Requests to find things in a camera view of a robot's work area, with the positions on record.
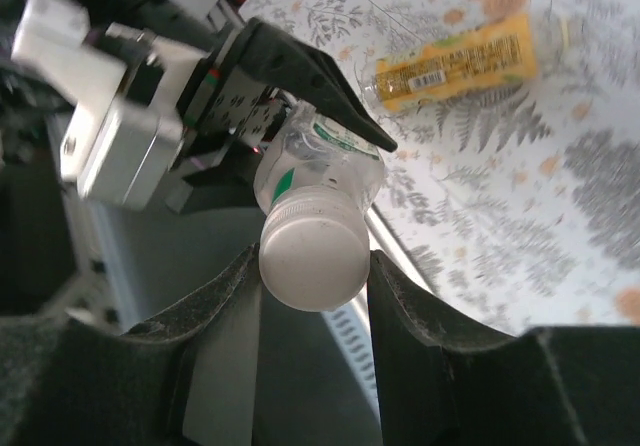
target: green label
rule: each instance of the green label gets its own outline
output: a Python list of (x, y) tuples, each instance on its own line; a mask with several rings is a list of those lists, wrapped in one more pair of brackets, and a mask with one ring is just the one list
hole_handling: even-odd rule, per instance
[(276, 202), (280, 196), (291, 189), (291, 185), (293, 184), (293, 168), (284, 173), (284, 176), (280, 178), (278, 184), (276, 185), (276, 190), (273, 192), (273, 199), (271, 200), (271, 204)]
[(402, 53), (392, 54), (390, 56), (387, 56), (386, 58), (383, 58), (383, 60), (386, 61), (389, 66), (394, 66), (406, 61), (411, 61), (414, 58), (419, 58), (422, 54), (423, 49), (424, 46), (418, 46), (417, 48), (403, 51)]
[(451, 46), (458, 44), (463, 38), (464, 38), (464, 35), (462, 34), (458, 36), (450, 36), (448, 38), (441, 39), (440, 41), (436, 41), (431, 45), (434, 48), (450, 48)]
[(376, 161), (380, 160), (375, 146), (329, 118), (316, 116), (313, 130), (321, 139), (345, 151), (364, 154)]

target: yellow label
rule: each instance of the yellow label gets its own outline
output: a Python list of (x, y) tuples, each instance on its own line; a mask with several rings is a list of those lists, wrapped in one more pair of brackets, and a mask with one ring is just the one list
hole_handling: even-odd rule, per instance
[(537, 72), (529, 15), (523, 13), (379, 59), (375, 81), (384, 107), (398, 112)]

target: leaf pattern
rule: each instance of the leaf pattern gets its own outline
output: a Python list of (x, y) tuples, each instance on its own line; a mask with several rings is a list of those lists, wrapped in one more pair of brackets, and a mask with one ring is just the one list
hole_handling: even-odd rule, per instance
[(385, 186), (395, 208), (410, 209), (414, 221), (418, 224), (429, 226), (438, 224), (438, 217), (431, 209), (429, 200), (423, 193), (416, 191), (416, 182), (406, 169), (390, 170)]
[(573, 200), (588, 217), (591, 244), (622, 268), (640, 271), (640, 144), (613, 144), (611, 130), (588, 132), (566, 150), (583, 183)]
[(438, 276), (444, 270), (442, 260), (427, 245), (413, 248), (410, 255), (429, 284), (436, 288), (434, 293), (437, 294)]
[[(534, 81), (400, 115), (367, 105), (407, 153), (384, 156), (377, 207), (437, 293), (486, 324), (518, 333), (549, 310), (627, 321), (615, 297), (640, 282), (640, 0), (518, 1), (249, 0), (242, 13), (339, 59), (363, 101), (377, 58), (450, 44), (500, 11), (564, 25), (534, 26)], [(566, 51), (538, 54), (560, 36)]]

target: screw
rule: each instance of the screw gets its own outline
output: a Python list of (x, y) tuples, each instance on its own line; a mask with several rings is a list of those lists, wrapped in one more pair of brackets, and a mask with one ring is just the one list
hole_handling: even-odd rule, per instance
[(76, 150), (76, 138), (67, 138), (67, 140), (64, 142), (62, 152), (67, 156), (71, 156), (75, 150)]
[(147, 66), (152, 66), (154, 63), (156, 63), (158, 61), (158, 55), (156, 53), (150, 53), (149, 56), (147, 56)]
[(144, 42), (150, 45), (155, 41), (155, 39), (156, 34), (149, 29), (145, 29), (143, 31), (140, 31), (140, 34), (138, 34), (138, 37), (136, 38), (136, 42)]

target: yellow bottle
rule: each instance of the yellow bottle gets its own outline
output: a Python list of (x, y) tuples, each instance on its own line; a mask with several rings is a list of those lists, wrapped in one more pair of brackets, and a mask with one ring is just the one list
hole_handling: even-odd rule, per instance
[(499, 23), (367, 64), (363, 93), (373, 108), (400, 112), (466, 92), (522, 82), (580, 36), (557, 15), (522, 13)]

